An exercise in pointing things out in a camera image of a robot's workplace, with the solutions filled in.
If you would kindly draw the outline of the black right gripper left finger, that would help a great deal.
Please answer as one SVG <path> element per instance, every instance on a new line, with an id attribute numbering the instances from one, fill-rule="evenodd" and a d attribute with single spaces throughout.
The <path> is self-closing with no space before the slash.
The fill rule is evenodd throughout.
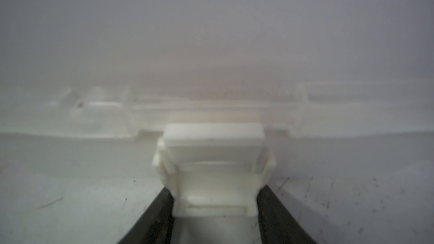
<path id="1" fill-rule="evenodd" d="M 174 199 L 163 188 L 118 244 L 170 244 L 175 218 Z"/>

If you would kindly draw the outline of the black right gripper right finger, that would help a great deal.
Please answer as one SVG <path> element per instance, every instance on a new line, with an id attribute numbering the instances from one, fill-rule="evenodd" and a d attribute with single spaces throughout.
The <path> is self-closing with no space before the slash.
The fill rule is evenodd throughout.
<path id="1" fill-rule="evenodd" d="M 258 225 L 263 244 L 315 244 L 269 186 L 257 196 Z"/>

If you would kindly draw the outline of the white plastic toolbox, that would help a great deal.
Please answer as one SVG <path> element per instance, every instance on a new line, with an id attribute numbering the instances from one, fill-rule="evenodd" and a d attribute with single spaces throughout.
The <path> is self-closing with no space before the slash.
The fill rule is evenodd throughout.
<path id="1" fill-rule="evenodd" d="M 434 156 L 434 82 L 281 89 L 1 89 L 1 158 L 68 178 L 159 178 L 173 214 L 256 216 L 271 177 L 371 177 Z"/>

